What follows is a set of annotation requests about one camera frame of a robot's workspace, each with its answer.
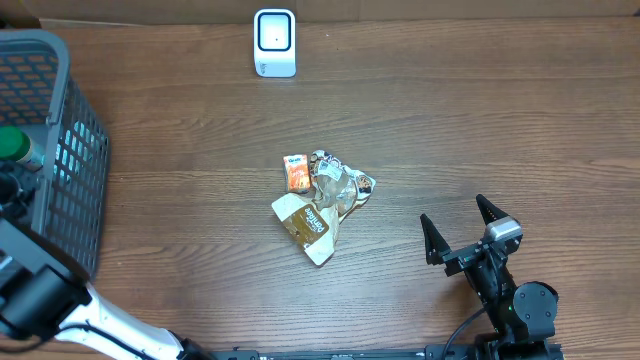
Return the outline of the dried mushroom plastic bag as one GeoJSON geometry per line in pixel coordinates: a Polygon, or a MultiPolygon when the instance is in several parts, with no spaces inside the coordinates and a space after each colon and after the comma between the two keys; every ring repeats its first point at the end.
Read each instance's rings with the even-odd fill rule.
{"type": "Polygon", "coordinates": [[[376,180],[325,150],[307,157],[310,190],[303,194],[286,190],[271,207],[294,242],[320,267],[335,252],[340,224],[368,201],[376,180]]]}

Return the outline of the small orange snack packet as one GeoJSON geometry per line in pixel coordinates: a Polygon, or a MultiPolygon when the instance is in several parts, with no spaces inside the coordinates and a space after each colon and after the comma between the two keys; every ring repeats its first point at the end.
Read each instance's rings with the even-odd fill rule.
{"type": "Polygon", "coordinates": [[[311,188],[309,162],[306,154],[283,157],[286,190],[292,193],[307,193],[311,188]]]}

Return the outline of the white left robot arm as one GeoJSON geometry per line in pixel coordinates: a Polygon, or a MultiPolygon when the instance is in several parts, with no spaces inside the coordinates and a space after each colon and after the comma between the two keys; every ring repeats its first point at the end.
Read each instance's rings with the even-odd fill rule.
{"type": "Polygon", "coordinates": [[[18,165],[1,162],[1,333],[33,351],[52,339],[84,345],[114,359],[211,359],[188,338],[144,323],[102,297],[90,274],[71,255],[20,222],[28,194],[15,174],[18,165]]]}

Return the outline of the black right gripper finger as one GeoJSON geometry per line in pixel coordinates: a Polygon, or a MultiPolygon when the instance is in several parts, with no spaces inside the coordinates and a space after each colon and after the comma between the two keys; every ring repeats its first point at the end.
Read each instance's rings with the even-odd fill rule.
{"type": "Polygon", "coordinates": [[[451,248],[426,214],[420,216],[420,222],[425,238],[426,262],[429,265],[440,265],[451,248]]]}
{"type": "Polygon", "coordinates": [[[476,203],[486,225],[497,220],[509,217],[509,214],[495,206],[482,194],[478,194],[476,196],[476,203]]]}

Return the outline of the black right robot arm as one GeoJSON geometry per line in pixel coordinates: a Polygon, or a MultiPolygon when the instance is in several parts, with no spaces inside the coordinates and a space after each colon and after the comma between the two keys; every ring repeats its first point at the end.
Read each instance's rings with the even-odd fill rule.
{"type": "Polygon", "coordinates": [[[476,203],[485,224],[476,243],[453,250],[431,219],[423,214],[420,222],[425,238],[426,262],[443,265],[445,274],[465,275],[482,307],[466,319],[443,345],[425,347],[427,359],[562,359],[555,335],[559,295],[544,282],[518,285],[507,269],[508,256],[521,245],[523,232],[518,220],[479,194],[476,203]],[[472,344],[453,342],[475,319],[487,315],[494,329],[480,334],[472,344]]]}

